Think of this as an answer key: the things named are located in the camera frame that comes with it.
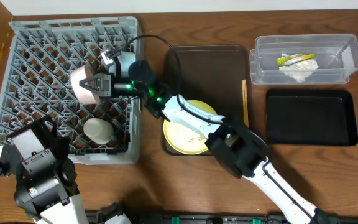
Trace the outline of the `light blue bowl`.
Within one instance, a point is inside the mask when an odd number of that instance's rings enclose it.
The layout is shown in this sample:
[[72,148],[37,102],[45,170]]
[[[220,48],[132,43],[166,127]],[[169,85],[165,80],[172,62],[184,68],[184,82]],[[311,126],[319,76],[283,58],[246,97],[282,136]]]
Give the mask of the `light blue bowl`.
[[121,52],[115,58],[116,76],[121,78],[129,78],[129,67],[136,61],[135,53]]

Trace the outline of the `green yellow snack wrapper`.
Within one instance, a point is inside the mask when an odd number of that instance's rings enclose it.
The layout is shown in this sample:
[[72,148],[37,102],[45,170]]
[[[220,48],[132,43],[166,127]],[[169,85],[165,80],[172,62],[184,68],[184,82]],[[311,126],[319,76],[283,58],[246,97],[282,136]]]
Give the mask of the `green yellow snack wrapper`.
[[279,67],[282,66],[290,66],[298,62],[302,62],[304,60],[315,59],[315,54],[294,54],[288,55],[276,60],[277,65]]

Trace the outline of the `white cup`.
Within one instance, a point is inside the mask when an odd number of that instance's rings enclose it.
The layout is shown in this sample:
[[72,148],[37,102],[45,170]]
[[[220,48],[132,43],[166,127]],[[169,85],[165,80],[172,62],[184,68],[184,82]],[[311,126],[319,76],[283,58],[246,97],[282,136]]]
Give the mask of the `white cup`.
[[86,136],[99,145],[107,144],[114,136],[113,126],[98,118],[88,119],[83,126],[83,131]]

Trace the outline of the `white napkin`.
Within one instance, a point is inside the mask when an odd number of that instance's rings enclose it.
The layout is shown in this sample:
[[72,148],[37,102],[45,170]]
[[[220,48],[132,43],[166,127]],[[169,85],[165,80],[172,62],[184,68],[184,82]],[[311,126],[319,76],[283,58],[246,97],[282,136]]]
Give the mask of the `white napkin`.
[[319,68],[315,59],[304,60],[293,65],[279,68],[285,75],[294,78],[298,83],[305,81],[315,70]]

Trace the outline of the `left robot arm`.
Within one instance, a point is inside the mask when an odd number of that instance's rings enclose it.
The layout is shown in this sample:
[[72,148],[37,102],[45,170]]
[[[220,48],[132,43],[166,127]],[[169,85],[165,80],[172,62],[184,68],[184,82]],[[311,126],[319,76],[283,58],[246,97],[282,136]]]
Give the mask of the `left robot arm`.
[[76,183],[75,165],[68,157],[70,139],[44,116],[8,135],[0,146],[0,175],[16,177],[14,201],[34,223],[87,223]]

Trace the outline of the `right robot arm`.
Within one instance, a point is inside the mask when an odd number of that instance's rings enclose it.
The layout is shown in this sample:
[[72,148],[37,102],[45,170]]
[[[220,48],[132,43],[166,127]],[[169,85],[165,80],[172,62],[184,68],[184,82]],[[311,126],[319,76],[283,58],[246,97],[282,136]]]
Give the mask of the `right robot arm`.
[[278,174],[266,155],[268,145],[243,121],[231,121],[186,101],[161,82],[145,60],[136,60],[127,75],[96,73],[84,65],[70,76],[77,99],[98,104],[114,96],[138,96],[156,118],[181,124],[205,138],[205,145],[231,175],[256,186],[283,212],[290,223],[319,223],[318,208],[305,200]]

